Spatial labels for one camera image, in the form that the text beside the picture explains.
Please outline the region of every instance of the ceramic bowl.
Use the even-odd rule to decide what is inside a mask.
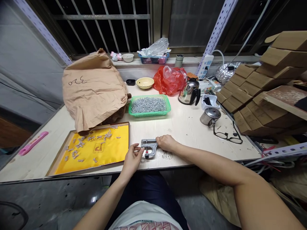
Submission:
[[[133,61],[134,54],[123,54],[122,58],[125,62],[132,62]]]
[[[136,80],[136,84],[141,88],[141,89],[149,89],[153,86],[154,80],[152,78],[140,78]]]

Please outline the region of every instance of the stack of cardboard boxes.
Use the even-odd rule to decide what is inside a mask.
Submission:
[[[284,31],[266,39],[273,42],[261,66],[240,65],[217,100],[231,113],[242,134],[299,134],[306,121],[262,99],[262,91],[287,84],[307,70],[307,31]]]

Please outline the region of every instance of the yellow paper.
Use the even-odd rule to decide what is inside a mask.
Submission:
[[[79,156],[73,159],[72,152],[74,150],[66,150],[56,169],[55,175],[123,161],[129,148],[129,126],[119,126],[117,129],[110,128],[110,130],[112,136],[105,141],[104,135],[107,134],[109,128],[94,130],[93,134],[83,140],[83,143],[85,143],[83,148],[76,147],[79,144],[78,139],[81,136],[78,133],[74,134],[70,140],[68,149],[74,148],[74,150],[78,151],[77,154]],[[95,138],[88,141],[88,137],[92,136],[95,136]]]

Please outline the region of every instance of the window sill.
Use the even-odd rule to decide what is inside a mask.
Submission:
[[[225,63],[231,61],[233,58],[234,58],[234,56],[226,56],[225,57]],[[170,57],[170,58],[167,59],[166,65],[172,66],[172,65],[175,64],[175,61],[176,61],[175,57]],[[183,67],[185,67],[185,66],[198,66],[200,61],[201,61],[201,57],[185,57],[183,59],[182,66]],[[221,56],[216,56],[213,59],[213,62],[222,62],[222,61],[223,61],[223,59],[222,59]],[[255,56],[238,56],[235,60],[235,62],[257,62],[257,61],[259,61],[259,57],[255,57]],[[141,59],[139,59],[139,58],[133,59],[132,62],[124,62],[124,61],[116,61],[115,62],[115,61],[113,61],[113,64],[116,68],[125,68],[125,67],[132,68],[132,67],[140,67],[140,66],[150,68],[150,66],[158,66],[158,65],[155,65],[155,64],[142,64]]]

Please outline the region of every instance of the lap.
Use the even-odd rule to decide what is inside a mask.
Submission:
[[[119,174],[112,176],[111,184],[118,176]],[[188,229],[186,219],[182,214],[173,192],[158,171],[136,172],[133,175],[107,227],[111,226],[116,218],[131,204],[142,200],[161,207],[176,220],[183,229]]]

